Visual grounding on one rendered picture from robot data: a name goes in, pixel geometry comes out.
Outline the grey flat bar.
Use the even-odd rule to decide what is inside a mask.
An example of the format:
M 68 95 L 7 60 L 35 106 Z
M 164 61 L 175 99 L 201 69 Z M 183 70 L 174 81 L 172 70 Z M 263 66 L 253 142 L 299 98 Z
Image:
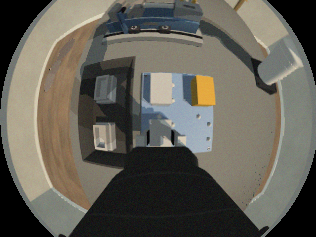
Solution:
M 137 1 L 134 2 L 134 4 L 131 6 L 131 8 L 129 9 L 129 11 L 127 12 L 128 19 L 131 19 L 132 15 L 133 15 L 133 13 L 132 13 L 132 8 L 133 8 L 133 6 L 135 5 L 136 2 L 137 2 Z

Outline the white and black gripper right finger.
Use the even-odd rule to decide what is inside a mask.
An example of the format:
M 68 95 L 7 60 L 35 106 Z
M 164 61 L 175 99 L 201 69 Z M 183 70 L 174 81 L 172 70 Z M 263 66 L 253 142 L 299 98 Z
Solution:
M 186 136 L 181 135 L 175 129 L 171 129 L 171 142 L 175 147 L 184 146 L 186 147 Z

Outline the yellow rectangular block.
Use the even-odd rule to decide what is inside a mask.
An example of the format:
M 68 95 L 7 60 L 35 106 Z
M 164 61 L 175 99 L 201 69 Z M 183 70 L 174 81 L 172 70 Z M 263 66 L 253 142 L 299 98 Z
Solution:
M 191 80 L 192 106 L 208 107 L 215 105 L 213 77 L 196 75 Z

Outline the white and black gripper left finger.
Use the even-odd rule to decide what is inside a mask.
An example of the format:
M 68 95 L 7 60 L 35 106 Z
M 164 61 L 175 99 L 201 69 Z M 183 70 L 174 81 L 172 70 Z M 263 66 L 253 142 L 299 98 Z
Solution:
M 136 135 L 136 147 L 147 147 L 150 142 L 150 132 L 146 129 L 141 135 Z

